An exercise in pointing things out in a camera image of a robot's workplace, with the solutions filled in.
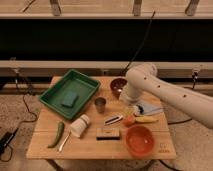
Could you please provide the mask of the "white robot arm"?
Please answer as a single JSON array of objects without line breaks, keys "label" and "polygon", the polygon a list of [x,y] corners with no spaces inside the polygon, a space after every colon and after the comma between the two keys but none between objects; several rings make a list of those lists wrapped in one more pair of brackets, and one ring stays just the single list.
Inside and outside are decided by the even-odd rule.
[{"label": "white robot arm", "polygon": [[162,81],[157,77],[157,67],[153,63],[131,67],[125,78],[127,84],[119,97],[125,104],[138,103],[142,92],[146,91],[213,129],[213,97]]}]

